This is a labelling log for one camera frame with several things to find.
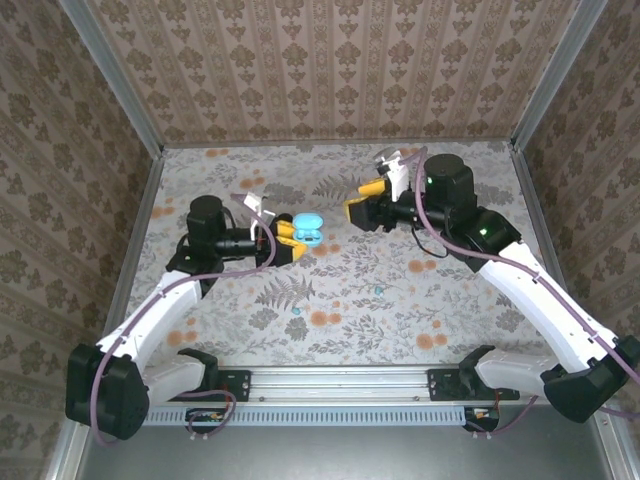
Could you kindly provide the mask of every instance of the gray floor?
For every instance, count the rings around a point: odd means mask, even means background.
[[[595,425],[538,407],[488,441],[458,427],[234,427],[208,441],[146,428],[115,448],[88,447],[79,478],[606,480],[606,465]]]

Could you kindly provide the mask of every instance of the blue toy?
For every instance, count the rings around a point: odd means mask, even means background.
[[[293,239],[310,247],[317,247],[324,240],[320,227],[324,220],[316,213],[300,213],[293,218]]]

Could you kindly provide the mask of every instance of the white object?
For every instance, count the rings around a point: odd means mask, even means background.
[[[556,357],[521,355],[492,350],[476,365],[476,373],[489,388],[510,388],[544,397],[540,375],[558,364]]]
[[[138,312],[151,301],[158,293],[172,283],[188,278],[190,275],[182,272],[168,272],[162,275],[160,283],[144,302],[131,314],[131,316],[118,328],[98,342],[102,352],[107,352],[113,343],[121,336],[122,332],[136,317]],[[113,353],[114,357],[131,356],[140,373],[149,361],[149,357],[158,345],[166,338],[176,320],[181,318],[186,311],[194,306],[202,298],[200,282],[186,282],[160,299],[140,319],[129,335]]]
[[[186,355],[176,355],[169,362],[146,368],[142,381],[148,388],[149,405],[158,405],[183,392],[195,390],[202,383],[204,370],[199,360]]]
[[[512,243],[500,252],[500,256],[515,260],[539,272],[562,297],[598,332],[600,338],[615,348],[616,335],[591,318],[580,306],[547,274],[524,243]],[[480,275],[495,285],[533,323],[547,341],[559,363],[568,373],[590,368],[589,360],[601,360],[607,352],[590,338],[576,320],[539,282],[510,265],[494,261],[487,262]]]
[[[243,202],[247,207],[256,212],[258,216],[265,221],[265,223],[269,223],[267,221],[267,217],[275,217],[276,214],[270,212],[269,210],[264,210],[262,208],[262,198],[256,195],[255,193],[247,193],[247,196],[244,198]],[[251,220],[251,240],[255,242],[256,240],[256,230],[258,228],[258,221],[254,218]]]
[[[409,188],[409,169],[405,165],[400,165],[402,161],[400,150],[395,150],[386,158],[384,152],[382,152],[381,163],[389,167],[385,175],[391,183],[391,201],[397,202],[400,194]]]

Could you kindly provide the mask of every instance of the black joint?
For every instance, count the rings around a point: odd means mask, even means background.
[[[487,388],[476,372],[476,365],[482,357],[495,348],[492,345],[482,345],[464,357],[464,360],[458,364],[460,382],[469,389],[471,395],[476,395],[481,389]]]
[[[640,342],[635,337],[620,339],[614,350],[633,369],[640,362]],[[577,423],[586,422],[629,380],[611,355],[581,372],[567,373],[558,365],[540,378],[545,384],[544,393],[549,403],[564,417]]]
[[[104,353],[98,346],[78,345],[69,356],[65,413],[67,418],[90,425],[91,388]],[[96,406],[100,431],[120,440],[136,433],[149,411],[147,388],[131,358],[112,357],[98,390]]]

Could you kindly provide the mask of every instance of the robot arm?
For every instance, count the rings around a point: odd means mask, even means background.
[[[378,157],[383,160],[379,160],[377,166],[382,178],[361,187],[362,197],[345,203],[347,218],[362,230],[374,231],[382,226],[389,232],[398,222],[423,228],[410,185],[403,192],[393,192],[394,182],[387,177],[387,172],[381,171],[380,165],[386,163],[401,165],[398,155],[399,152],[390,150],[380,152]],[[408,170],[406,165],[400,168]],[[544,277],[561,292],[562,298],[600,339],[635,368],[640,360],[640,342],[634,337],[617,338],[591,318],[538,264],[529,247],[522,243],[520,233],[507,219],[477,205],[473,173],[460,157],[436,155],[427,160],[424,168],[425,190],[429,194],[422,195],[422,206],[430,223],[442,230],[443,238],[467,250],[515,260],[540,272],[538,279]],[[450,253],[507,295],[555,354],[535,357],[482,346],[460,364],[461,380],[471,393],[477,387],[485,386],[546,396],[562,415],[584,422],[626,383],[628,376],[622,367],[536,279],[504,263],[455,251]]]
[[[262,200],[247,194],[244,204],[260,218],[274,217],[262,209]],[[67,372],[66,415],[90,425],[90,395],[98,365],[110,359],[98,390],[96,411],[100,430],[120,439],[131,437],[142,425],[150,406],[195,389],[216,388],[215,357],[184,349],[173,360],[146,368],[151,354],[175,323],[211,289],[215,279],[191,280],[202,274],[221,273],[226,261],[254,257],[262,265],[271,245],[256,224],[250,228],[228,228],[225,208],[219,198],[195,199],[187,216],[188,233],[178,243],[167,272],[147,299],[116,330],[97,345],[78,345],[71,353]],[[296,261],[306,245],[292,239],[291,216],[277,216],[271,222],[276,239],[272,265]],[[169,285],[182,282],[170,291]],[[161,298],[153,302],[158,294]]]

